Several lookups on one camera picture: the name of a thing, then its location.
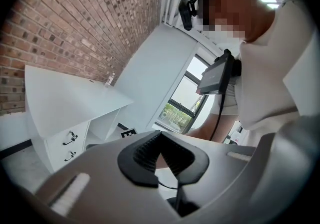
floor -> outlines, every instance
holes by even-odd
[[[114,133],[108,138],[108,141],[121,138],[121,132],[123,132],[123,130],[117,127]],[[89,141],[89,144],[102,143],[101,140],[94,139],[98,138],[93,138]],[[39,159],[33,146],[4,158],[1,163],[12,182],[23,186],[31,193],[35,193],[41,184],[50,176],[49,171]]]
[[[108,138],[108,142],[121,138],[122,129],[117,127],[114,133]],[[92,133],[88,133],[88,144],[102,143]],[[1,162],[12,182],[26,188],[31,193],[35,193],[41,184],[50,176],[49,171],[39,159],[33,146],[27,147],[17,153],[14,153]],[[155,175],[159,181],[169,187],[177,187],[177,179],[172,174],[169,168],[157,169]],[[175,197],[177,191],[159,186],[159,192],[163,199]]]

drawer handle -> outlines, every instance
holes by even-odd
[[[68,162],[69,160],[71,160],[72,158],[74,158],[74,156],[75,156],[75,154],[76,154],[76,152],[74,152],[74,153],[72,153],[71,151],[69,151],[70,152],[70,154],[71,154],[71,157],[69,158],[69,159],[65,159],[64,161],[65,162]]]
[[[64,145],[64,146],[70,144],[71,142],[75,142],[75,140],[78,138],[78,135],[75,135],[72,130],[69,131],[69,133],[72,136],[71,141],[69,141],[68,143],[62,143],[62,145]]]

person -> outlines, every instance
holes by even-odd
[[[216,25],[242,37],[242,73],[231,78],[213,141],[223,142],[239,120],[249,134],[242,145],[257,146],[267,133],[277,132],[299,116],[283,79],[309,44],[315,25],[301,0],[286,0],[274,10],[260,0],[198,0],[203,30]],[[218,119],[221,95],[216,95],[203,125],[186,135],[210,139]]]

desk drawer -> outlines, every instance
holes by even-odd
[[[62,168],[82,153],[88,126],[89,122],[84,122],[46,139],[54,171]]]

brick wall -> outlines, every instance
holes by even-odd
[[[103,82],[115,73],[115,82],[158,25],[160,4],[16,0],[0,35],[0,114],[24,111],[25,64]]]

